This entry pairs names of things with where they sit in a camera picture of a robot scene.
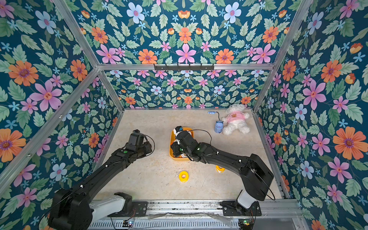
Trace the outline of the yellow plastic storage box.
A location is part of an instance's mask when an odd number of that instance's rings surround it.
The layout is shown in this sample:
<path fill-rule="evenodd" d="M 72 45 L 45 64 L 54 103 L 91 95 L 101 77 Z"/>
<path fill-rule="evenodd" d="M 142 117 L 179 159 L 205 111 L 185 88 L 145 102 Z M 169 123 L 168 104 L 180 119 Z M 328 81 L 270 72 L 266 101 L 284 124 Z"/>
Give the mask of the yellow plastic storage box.
<path fill-rule="evenodd" d="M 170 151 L 169 151 L 169 155 L 170 155 L 170 157 L 174 161 L 187 162 L 187 161 L 189 161 L 189 159 L 184 154 L 177 155 L 176 153 L 174 153 L 174 150 L 172 149 L 172 145 L 177 142 L 177 140 L 176 140 L 176 134 L 179 131 L 187 131 L 194 138 L 194 132 L 193 132 L 193 130 L 191 128 L 189 128 L 189 127 L 176 127 L 176 128 L 174 128 L 173 131 L 171 132 L 171 137 L 170 137 Z"/>

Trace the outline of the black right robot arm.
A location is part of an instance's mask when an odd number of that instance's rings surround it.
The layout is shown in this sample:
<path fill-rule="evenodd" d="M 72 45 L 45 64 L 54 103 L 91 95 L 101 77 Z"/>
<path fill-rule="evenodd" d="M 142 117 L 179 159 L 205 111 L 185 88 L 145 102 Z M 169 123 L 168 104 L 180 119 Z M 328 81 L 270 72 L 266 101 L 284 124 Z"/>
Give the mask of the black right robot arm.
<path fill-rule="evenodd" d="M 250 209 L 258 201 L 264 201 L 274 174 L 256 154 L 240 156 L 231 154 L 211 146 L 208 143 L 198 143 L 195 139 L 175 140 L 171 144 L 175 157 L 185 155 L 190 161 L 213 164 L 237 174 L 243 183 L 242 190 L 236 200 L 236 205 Z"/>

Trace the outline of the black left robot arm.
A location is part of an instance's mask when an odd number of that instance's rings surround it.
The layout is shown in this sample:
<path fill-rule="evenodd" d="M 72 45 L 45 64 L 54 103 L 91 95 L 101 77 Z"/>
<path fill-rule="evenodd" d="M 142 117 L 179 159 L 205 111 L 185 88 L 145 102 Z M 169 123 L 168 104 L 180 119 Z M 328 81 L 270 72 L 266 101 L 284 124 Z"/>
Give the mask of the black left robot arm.
<path fill-rule="evenodd" d="M 78 185 L 60 189 L 53 197 L 48 225 L 56 230 L 87 230 L 92 223 L 111 214 L 133 215 L 135 209 L 128 194 L 115 193 L 98 201 L 94 198 L 117 174 L 150 153 L 152 145 L 148 141 L 135 146 L 127 144 Z"/>

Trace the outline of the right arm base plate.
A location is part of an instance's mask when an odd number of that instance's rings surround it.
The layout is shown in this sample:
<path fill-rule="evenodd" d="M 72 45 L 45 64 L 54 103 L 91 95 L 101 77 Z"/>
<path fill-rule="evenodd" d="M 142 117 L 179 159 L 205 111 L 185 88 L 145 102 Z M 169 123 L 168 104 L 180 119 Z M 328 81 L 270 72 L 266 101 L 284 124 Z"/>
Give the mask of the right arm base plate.
<path fill-rule="evenodd" d="M 220 206 L 222 207 L 223 215 L 225 217 L 235 217 L 235 216 L 258 217 L 262 215 L 258 201 L 253 202 L 249 208 L 244 208 L 239 204 L 238 201 L 222 201 L 220 202 Z"/>

